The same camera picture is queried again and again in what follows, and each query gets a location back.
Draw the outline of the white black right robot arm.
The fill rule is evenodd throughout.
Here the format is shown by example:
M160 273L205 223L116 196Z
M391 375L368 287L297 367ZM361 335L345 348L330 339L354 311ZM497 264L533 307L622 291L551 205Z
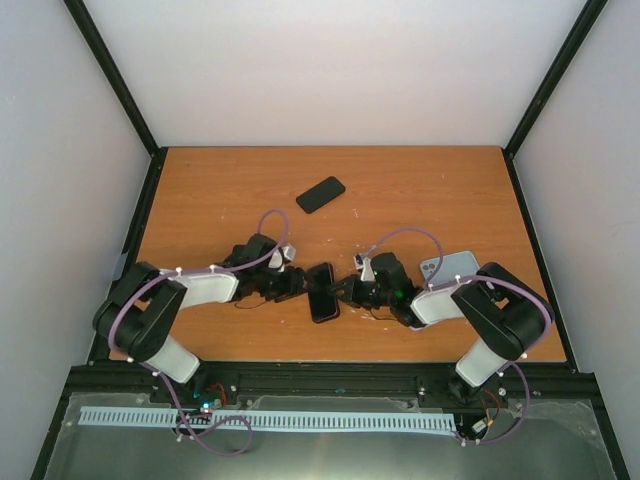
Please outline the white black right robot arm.
M471 388L525 356L550 332L551 305L496 262L440 285L415 285L391 252L355 257L357 272L333 285L334 296L354 308L387 308L400 324L419 330L464 318L478 339L456 363Z

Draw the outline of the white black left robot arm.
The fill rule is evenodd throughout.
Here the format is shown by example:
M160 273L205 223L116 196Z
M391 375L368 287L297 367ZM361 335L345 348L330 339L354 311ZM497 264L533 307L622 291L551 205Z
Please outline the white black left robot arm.
M322 263L308 270L294 267L295 248L256 233L233 247L220 265L183 271L134 265L97 310L93 327L108 346L173 380L186 402L201 400L208 378L201 360L171 337L177 314L204 304L236 303L258 295L279 303L305 294L311 319L322 323L340 315L332 291L333 267Z

